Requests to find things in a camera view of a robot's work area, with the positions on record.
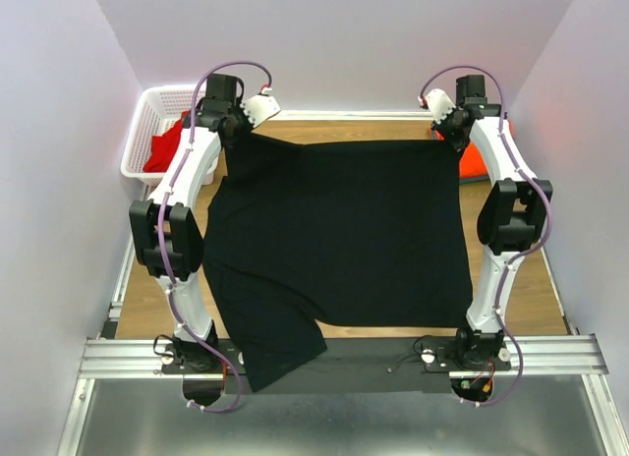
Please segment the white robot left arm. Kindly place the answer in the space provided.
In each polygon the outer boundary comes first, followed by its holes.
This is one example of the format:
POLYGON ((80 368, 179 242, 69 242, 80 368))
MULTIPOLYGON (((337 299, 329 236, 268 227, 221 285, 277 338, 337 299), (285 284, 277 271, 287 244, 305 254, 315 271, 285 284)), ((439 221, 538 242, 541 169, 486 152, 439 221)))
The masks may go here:
POLYGON ((203 304, 203 238, 194 206, 221 150, 265 118, 251 110, 244 88, 236 76, 213 71, 202 77, 175 126, 175 151, 161 181, 129 209, 137 260, 161 287, 174 321, 170 343, 160 355, 165 365, 197 372, 231 368, 203 304))

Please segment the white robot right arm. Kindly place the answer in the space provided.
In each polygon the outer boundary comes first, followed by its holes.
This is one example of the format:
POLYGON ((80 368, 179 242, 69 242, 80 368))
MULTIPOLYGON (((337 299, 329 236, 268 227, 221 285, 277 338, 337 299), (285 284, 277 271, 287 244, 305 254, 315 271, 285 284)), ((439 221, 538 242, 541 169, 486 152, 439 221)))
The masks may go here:
POLYGON ((504 357, 505 315, 511 288, 525 257, 547 240, 553 187, 528 167, 513 140, 505 112, 486 98, 485 78, 456 82, 456 96, 441 89, 421 96, 432 128, 456 150, 473 145, 491 182, 477 220, 484 247, 477 292, 457 330, 447 359, 462 370, 480 370, 504 357))

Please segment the black t shirt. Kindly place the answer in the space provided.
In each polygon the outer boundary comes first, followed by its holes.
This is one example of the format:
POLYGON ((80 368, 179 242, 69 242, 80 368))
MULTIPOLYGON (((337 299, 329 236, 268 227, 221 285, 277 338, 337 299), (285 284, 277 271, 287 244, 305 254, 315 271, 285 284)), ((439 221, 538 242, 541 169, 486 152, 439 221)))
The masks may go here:
POLYGON ((225 159, 202 267, 253 391, 321 355, 323 324, 465 324, 473 285, 451 145, 251 134, 225 159))

